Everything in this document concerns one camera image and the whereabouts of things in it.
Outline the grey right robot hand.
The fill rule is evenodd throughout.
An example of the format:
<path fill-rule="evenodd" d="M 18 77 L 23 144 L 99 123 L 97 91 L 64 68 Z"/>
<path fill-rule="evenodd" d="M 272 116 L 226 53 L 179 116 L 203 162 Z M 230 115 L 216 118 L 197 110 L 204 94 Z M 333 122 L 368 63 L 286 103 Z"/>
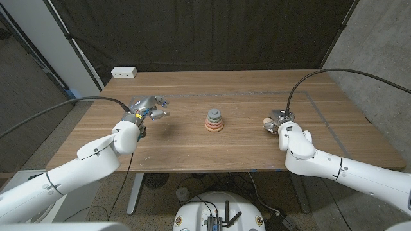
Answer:
<path fill-rule="evenodd" d="M 263 128 L 275 134 L 283 123 L 294 121 L 295 115 L 293 112 L 286 115 L 285 110 L 271 110 L 269 116 L 263 120 Z"/>

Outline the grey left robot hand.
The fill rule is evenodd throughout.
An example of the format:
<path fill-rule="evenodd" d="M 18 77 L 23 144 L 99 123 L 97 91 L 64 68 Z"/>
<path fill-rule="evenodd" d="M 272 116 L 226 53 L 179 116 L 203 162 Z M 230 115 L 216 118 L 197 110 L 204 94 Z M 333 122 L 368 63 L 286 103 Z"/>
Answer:
<path fill-rule="evenodd" d="M 130 112 L 127 112 L 122 120 L 141 126 L 147 117 L 151 120 L 157 120 L 164 116 L 169 116 L 169 112 L 157 108 L 157 105 L 167 108 L 168 104 L 169 102 L 161 96 L 145 97 L 134 103 L 130 107 Z"/>

